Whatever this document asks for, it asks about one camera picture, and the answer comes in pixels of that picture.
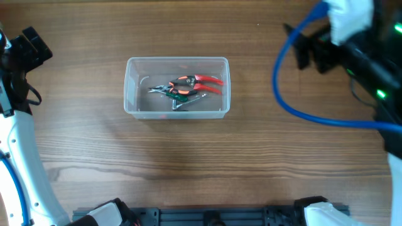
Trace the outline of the clear plastic container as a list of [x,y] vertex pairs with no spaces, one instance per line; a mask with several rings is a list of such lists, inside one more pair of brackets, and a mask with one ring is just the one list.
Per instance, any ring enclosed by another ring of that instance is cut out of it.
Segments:
[[169,85],[169,82],[187,75],[206,75],[223,81],[223,86],[205,83],[219,89],[218,95],[207,91],[186,96],[188,100],[207,94],[192,104],[180,107],[187,114],[170,119],[220,119],[231,105],[231,78],[229,62],[216,56],[154,56],[132,57],[127,62],[124,81],[124,110],[136,119],[162,119],[162,112],[172,111],[173,99],[160,91],[149,92],[150,87]]

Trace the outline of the red handled snips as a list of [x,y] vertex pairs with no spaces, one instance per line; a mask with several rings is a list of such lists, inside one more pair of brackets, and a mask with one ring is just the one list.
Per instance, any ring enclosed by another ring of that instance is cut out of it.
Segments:
[[214,83],[216,85],[220,85],[223,86],[223,81],[218,79],[218,78],[214,78],[214,77],[210,77],[210,76],[206,76],[206,75],[187,75],[187,76],[182,76],[182,77],[178,77],[172,81],[169,82],[169,84],[174,85],[174,88],[178,89],[178,87],[181,86],[187,86],[187,87],[191,87],[191,90],[196,90],[198,91],[207,91],[207,92],[212,92],[218,95],[221,95],[222,92],[219,89],[216,89],[214,87],[210,87],[208,85],[206,85],[205,83]]

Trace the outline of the orange black needle-nose pliers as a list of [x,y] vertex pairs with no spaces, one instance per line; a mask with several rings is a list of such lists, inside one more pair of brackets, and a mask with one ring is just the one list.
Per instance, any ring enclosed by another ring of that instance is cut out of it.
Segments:
[[169,84],[169,85],[158,85],[155,87],[150,87],[149,88],[150,91],[149,92],[165,92],[165,93],[170,93],[170,94],[180,94],[180,95],[184,95],[184,96],[191,96],[191,95],[195,95],[197,94],[196,90],[178,90],[176,88],[174,88],[174,85]]

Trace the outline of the green handled screwdriver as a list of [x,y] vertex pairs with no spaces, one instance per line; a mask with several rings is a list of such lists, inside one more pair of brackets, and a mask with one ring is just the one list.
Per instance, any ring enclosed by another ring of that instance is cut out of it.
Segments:
[[180,94],[172,94],[169,92],[163,92],[161,91],[161,93],[165,94],[167,97],[176,100],[176,101],[180,101],[180,102],[187,102],[188,98],[184,95],[180,95]]

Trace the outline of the small silver wrench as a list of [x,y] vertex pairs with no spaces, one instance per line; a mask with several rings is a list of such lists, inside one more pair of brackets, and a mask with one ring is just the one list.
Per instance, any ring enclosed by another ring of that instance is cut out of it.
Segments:
[[206,96],[207,96],[207,94],[198,95],[198,96],[196,96],[195,99],[188,100],[187,102],[183,102],[181,104],[177,104],[177,101],[173,100],[172,101],[172,110],[173,111],[178,111],[180,107],[183,107],[184,105],[192,104],[193,102],[198,101],[198,100],[200,100],[200,99],[202,99],[202,98],[204,98]]

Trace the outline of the red black handled screwdriver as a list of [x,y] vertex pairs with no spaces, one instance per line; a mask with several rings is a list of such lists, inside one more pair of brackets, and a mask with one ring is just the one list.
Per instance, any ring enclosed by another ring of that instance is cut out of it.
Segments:
[[187,114],[187,113],[188,113],[188,110],[177,109],[177,110],[172,110],[169,112],[162,112],[160,114],[159,118],[162,118],[162,119],[176,118],[176,117],[180,117],[182,114]]

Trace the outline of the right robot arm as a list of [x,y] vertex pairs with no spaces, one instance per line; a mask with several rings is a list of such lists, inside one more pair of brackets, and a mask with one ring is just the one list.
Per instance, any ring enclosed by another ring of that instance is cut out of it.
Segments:
[[[290,114],[336,127],[377,130],[384,140],[392,178],[391,225],[401,225],[401,10],[381,39],[381,1],[319,1],[296,27],[283,25],[288,35],[272,75],[274,97]],[[311,60],[320,73],[340,65],[351,82],[359,83],[376,101],[373,121],[313,116],[292,108],[282,98],[278,74],[288,50],[294,48],[298,68]]]

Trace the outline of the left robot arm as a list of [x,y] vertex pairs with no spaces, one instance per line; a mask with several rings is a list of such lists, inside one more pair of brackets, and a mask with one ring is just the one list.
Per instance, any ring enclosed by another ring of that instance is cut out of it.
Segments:
[[47,178],[38,153],[31,106],[39,92],[26,75],[53,56],[33,27],[8,39],[1,34],[1,196],[9,225],[141,225],[120,199],[71,220]]

